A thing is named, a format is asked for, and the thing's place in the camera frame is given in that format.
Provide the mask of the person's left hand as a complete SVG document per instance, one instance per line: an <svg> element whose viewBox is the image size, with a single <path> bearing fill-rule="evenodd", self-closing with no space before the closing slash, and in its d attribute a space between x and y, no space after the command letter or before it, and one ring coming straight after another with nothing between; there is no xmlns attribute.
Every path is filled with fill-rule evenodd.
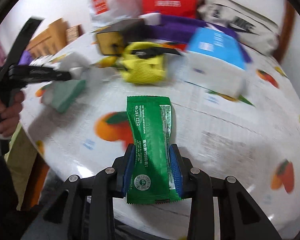
<svg viewBox="0 0 300 240"><path fill-rule="evenodd" d="M22 103L25 99L23 91L18 92L14 97L12 106L6 107L0 100L0 134L4 137L12 136L20 120L20 112L23 109Z"/></svg>

